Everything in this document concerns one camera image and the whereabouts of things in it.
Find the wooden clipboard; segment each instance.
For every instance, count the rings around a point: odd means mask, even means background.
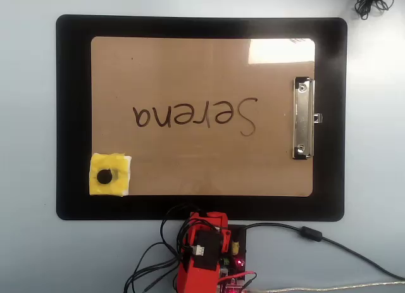
[[[304,40],[260,40],[92,40],[92,152],[132,157],[130,196],[312,193],[313,160],[292,148],[294,79],[314,77],[315,44],[277,59]]]

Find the led light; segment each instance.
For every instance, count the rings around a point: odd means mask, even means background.
[[[245,265],[245,262],[244,262],[243,260],[241,260],[241,259],[238,259],[238,260],[236,261],[236,264],[237,264],[237,266],[241,267],[241,266],[244,266],[244,265]]]

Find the white cable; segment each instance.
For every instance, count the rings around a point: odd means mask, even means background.
[[[280,293],[280,292],[293,292],[293,291],[312,291],[312,292],[326,292],[326,291],[338,291],[347,289],[360,289],[365,287],[377,287],[382,285],[405,285],[405,282],[375,282],[372,284],[360,284],[360,285],[344,285],[341,287],[331,288],[286,288],[286,289],[273,289],[273,290],[256,290],[249,289],[247,293]]]

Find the cable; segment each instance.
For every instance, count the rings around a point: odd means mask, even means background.
[[[248,285],[250,285],[250,284],[252,283],[253,280],[256,279],[256,277],[258,276],[258,274],[257,274],[256,272],[253,272],[253,271],[246,271],[246,272],[243,272],[243,273],[233,274],[233,275],[229,275],[229,276],[220,278],[220,279],[218,280],[218,284],[220,285],[220,292],[221,292],[221,293],[224,293],[224,291],[225,291],[225,289],[226,289],[226,287],[227,287],[227,282],[228,282],[229,280],[231,280],[231,279],[233,279],[233,278],[243,277],[243,276],[246,276],[246,275],[249,275],[249,274],[253,274],[254,276],[253,276],[252,279],[248,280],[248,281],[240,288],[240,291],[242,292],[244,289],[246,289],[246,287],[247,287]]]
[[[284,223],[263,222],[263,223],[253,223],[252,225],[247,225],[246,227],[241,228],[240,231],[247,230],[249,228],[254,228],[254,227],[281,227],[281,228],[288,228],[290,230],[294,230],[294,231],[298,232],[299,235],[301,235],[304,238],[311,239],[311,240],[317,241],[317,242],[326,241],[326,242],[328,242],[330,244],[333,244],[334,246],[339,247],[340,249],[354,255],[355,257],[367,262],[369,265],[374,266],[380,272],[382,272],[382,273],[384,273],[384,274],[386,274],[386,275],[388,275],[388,276],[390,276],[392,278],[402,280],[402,281],[405,280],[405,277],[401,277],[399,275],[396,275],[396,274],[393,274],[393,273],[387,271],[386,269],[382,268],[380,265],[376,264],[374,261],[370,260],[369,258],[357,253],[356,251],[353,251],[352,249],[349,249],[346,246],[343,246],[342,244],[339,244],[338,242],[336,242],[336,241],[334,241],[332,239],[324,237],[320,231],[314,230],[312,228],[308,228],[308,227],[297,228],[297,227],[293,227],[292,225],[286,225]]]
[[[354,5],[354,9],[362,20],[367,20],[372,6],[376,7],[381,12],[384,12],[389,10],[393,3],[394,0],[391,1],[390,5],[388,5],[384,0],[357,0],[356,4]]]
[[[347,289],[362,289],[367,287],[378,287],[378,286],[388,286],[388,285],[405,285],[405,282],[375,282],[373,284],[360,284],[360,285],[343,285],[340,287],[331,288],[286,288],[286,289],[273,289],[273,290],[256,290],[249,289],[246,293],[282,293],[282,292],[293,292],[293,291],[310,291],[310,292],[328,292],[328,291],[338,291]]]
[[[246,276],[246,275],[249,275],[249,274],[255,274],[255,275],[257,275],[256,272],[253,272],[253,271],[246,271],[246,272],[242,272],[242,273],[238,273],[238,274],[233,274],[233,275],[229,275],[229,276],[222,277],[222,278],[218,279],[218,283],[224,282],[224,281],[226,281],[226,280],[230,280],[230,279],[233,279],[233,278],[243,277],[243,276]]]
[[[207,227],[209,227],[212,230],[217,231],[217,229],[215,228],[214,225],[212,225],[210,222],[206,221],[206,220],[199,220],[197,218],[188,218],[186,219],[182,226],[180,227],[180,230],[178,232],[177,235],[177,243],[176,243],[176,248],[174,248],[172,245],[170,245],[169,243],[167,243],[164,235],[163,235],[163,228],[166,224],[166,222],[168,221],[169,215],[173,214],[174,212],[177,211],[181,211],[183,209],[192,209],[195,212],[199,212],[202,214],[206,214],[205,212],[201,211],[199,208],[195,207],[194,205],[191,204],[179,204],[177,206],[172,207],[171,209],[169,209],[165,215],[165,219],[162,220],[161,225],[160,225],[160,237],[161,237],[161,242],[156,242],[152,245],[150,245],[145,252],[142,254],[142,256],[140,257],[140,260],[137,264],[137,267],[135,268],[134,272],[131,274],[131,276],[129,276],[129,278],[127,279],[127,281],[125,282],[124,285],[124,293],[128,292],[129,287],[131,286],[132,292],[135,293],[135,288],[134,288],[134,282],[138,279],[140,279],[141,277],[148,275],[152,272],[156,272],[162,269],[167,269],[170,268],[170,270],[166,271],[164,274],[162,274],[161,276],[159,276],[156,280],[154,280],[152,283],[150,283],[143,291],[142,293],[146,293],[147,291],[149,291],[151,288],[153,288],[157,283],[159,283],[162,279],[164,279],[167,275],[169,275],[171,272],[173,272],[174,270],[176,270],[179,265],[180,265],[180,261],[183,258],[184,255],[184,250],[186,250],[187,248],[190,247],[190,245],[188,245],[187,241],[185,240],[185,236],[187,234],[187,232],[189,231],[189,229],[191,227],[193,227],[194,225],[206,225]],[[151,266],[147,266],[143,269],[139,269],[140,264],[142,263],[142,260],[144,259],[146,253],[152,249],[154,246],[157,245],[164,245],[172,254],[173,254],[173,258],[169,259],[167,261],[161,262],[161,263],[157,263],[155,265],[151,265]],[[177,292],[177,287],[175,285],[175,278],[173,279],[173,288],[175,289],[175,291]]]
[[[356,251],[353,251],[352,249],[349,249],[349,248],[346,247],[346,246],[343,246],[342,244],[339,244],[339,243],[336,242],[336,241],[333,241],[332,239],[329,239],[329,238],[324,237],[324,238],[322,238],[322,240],[324,240],[324,241],[326,241],[326,242],[329,242],[330,244],[333,244],[334,246],[337,246],[337,247],[341,248],[342,250],[345,250],[346,252],[349,252],[349,253],[352,254],[352,255],[355,255],[356,257],[362,259],[363,261],[365,261],[365,262],[367,262],[368,264],[374,266],[375,268],[377,268],[378,270],[380,270],[382,273],[384,273],[384,274],[386,274],[386,275],[388,275],[388,276],[391,276],[392,278],[395,278],[395,279],[398,279],[398,280],[402,280],[402,281],[405,280],[405,277],[401,277],[401,276],[399,276],[399,275],[396,275],[396,274],[393,274],[393,273],[387,271],[387,270],[384,269],[382,266],[376,264],[374,261],[372,261],[372,260],[368,259],[367,257],[365,257],[365,256],[363,256],[363,255],[357,253]]]

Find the yellow sponge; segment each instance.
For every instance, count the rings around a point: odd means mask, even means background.
[[[91,157],[89,173],[90,195],[128,195],[131,157],[124,154]]]

